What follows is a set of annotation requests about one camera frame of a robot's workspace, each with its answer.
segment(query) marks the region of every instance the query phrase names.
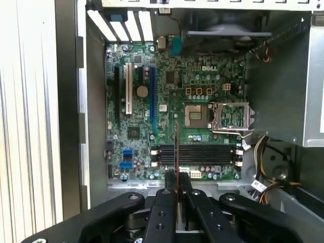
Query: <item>blue pcie slot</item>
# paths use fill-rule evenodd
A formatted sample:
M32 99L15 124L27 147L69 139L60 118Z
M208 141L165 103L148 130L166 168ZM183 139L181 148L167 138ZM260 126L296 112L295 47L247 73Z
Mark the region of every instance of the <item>blue pcie slot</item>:
M133 150L132 149L124 149L123 150L123 156L132 156Z
M133 163L132 162L123 162L123 161L121 161L119 163L119 167L121 169L131 169L131 168L133 168Z
M155 120L155 67L150 67L150 121L154 125Z

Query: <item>motherboard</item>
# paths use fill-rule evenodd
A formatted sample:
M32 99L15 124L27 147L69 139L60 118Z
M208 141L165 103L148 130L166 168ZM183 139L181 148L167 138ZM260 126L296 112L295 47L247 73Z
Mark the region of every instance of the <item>motherboard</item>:
M239 179L241 136L231 131L249 125L244 57L182 57L164 41L106 48L108 178L164 179L177 123L181 172Z

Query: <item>green circuit board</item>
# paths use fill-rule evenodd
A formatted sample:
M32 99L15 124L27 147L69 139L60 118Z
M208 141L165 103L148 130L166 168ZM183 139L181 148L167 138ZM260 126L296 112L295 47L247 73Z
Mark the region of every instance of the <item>green circuit board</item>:
M161 144L174 143L175 123L179 125L180 145L241 143L236 135L216 134L208 128L214 116L208 105L245 101L244 57L172 56L168 48L159 52L156 44L107 46L107 141L113 148L106 155L110 179L163 179L173 166L153 161L151 151ZM127 114L126 104L128 63L133 77L132 114ZM150 83L150 67L155 70L154 88ZM116 68L119 68L119 84L116 84ZM226 107L222 123L241 125L240 109ZM121 164L125 149L132 151L131 167ZM221 166L189 164L181 168L200 171L201 177L192 177L198 180L213 179L208 177L211 172L217 174L218 180L234 179L239 173L232 161Z

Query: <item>capacitor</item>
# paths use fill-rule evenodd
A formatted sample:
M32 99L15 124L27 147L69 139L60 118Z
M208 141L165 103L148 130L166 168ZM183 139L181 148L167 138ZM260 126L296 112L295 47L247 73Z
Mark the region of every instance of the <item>capacitor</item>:
M123 50L124 52L128 52L129 47L125 45L125 46L122 47L122 50Z
M137 88L136 94L138 97L145 98L148 95L148 89L146 86L141 85Z

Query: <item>dell logo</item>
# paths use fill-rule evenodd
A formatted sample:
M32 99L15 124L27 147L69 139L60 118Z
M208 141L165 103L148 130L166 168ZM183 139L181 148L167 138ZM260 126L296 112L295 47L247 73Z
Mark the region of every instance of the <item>dell logo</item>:
M202 66L201 67L201 70L202 71L213 71L213 72L216 72L217 71L217 67L215 67L215 66L214 67L212 67L212 66L211 67L209 67L209 66Z

